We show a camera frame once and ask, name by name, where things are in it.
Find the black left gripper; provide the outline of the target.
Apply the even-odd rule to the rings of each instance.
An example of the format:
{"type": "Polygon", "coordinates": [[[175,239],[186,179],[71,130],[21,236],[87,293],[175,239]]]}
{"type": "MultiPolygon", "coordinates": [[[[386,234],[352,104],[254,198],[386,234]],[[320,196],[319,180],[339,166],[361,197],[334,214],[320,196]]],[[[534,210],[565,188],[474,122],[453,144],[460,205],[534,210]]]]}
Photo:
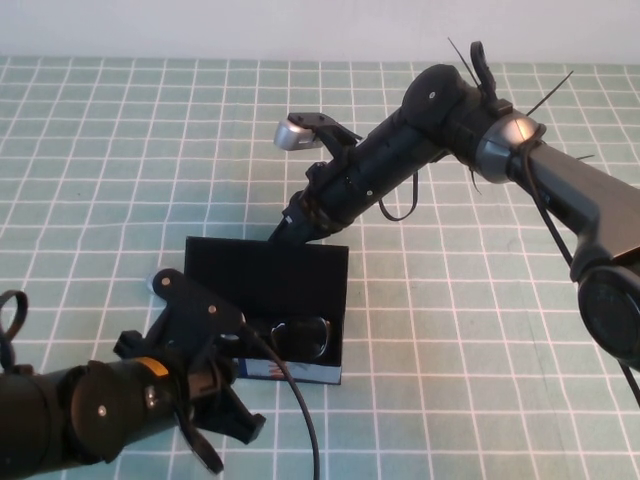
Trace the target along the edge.
{"type": "Polygon", "coordinates": [[[121,359],[151,358],[167,368],[179,387],[179,404],[198,429],[253,442],[266,423],[251,413],[232,388],[235,364],[221,355],[211,339],[189,348],[169,340],[152,344],[135,330],[120,334],[114,352],[121,359]]]}

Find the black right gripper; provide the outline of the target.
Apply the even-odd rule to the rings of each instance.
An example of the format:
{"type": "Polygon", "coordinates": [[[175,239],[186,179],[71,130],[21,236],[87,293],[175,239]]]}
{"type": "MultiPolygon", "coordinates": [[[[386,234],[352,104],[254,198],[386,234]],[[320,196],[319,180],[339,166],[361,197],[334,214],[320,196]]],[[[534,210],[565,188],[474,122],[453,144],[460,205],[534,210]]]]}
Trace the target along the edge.
{"type": "Polygon", "coordinates": [[[341,232],[349,223],[329,215],[320,193],[328,179],[328,163],[315,162],[305,172],[307,186],[294,194],[282,219],[268,238],[273,244],[303,245],[341,232]]]}

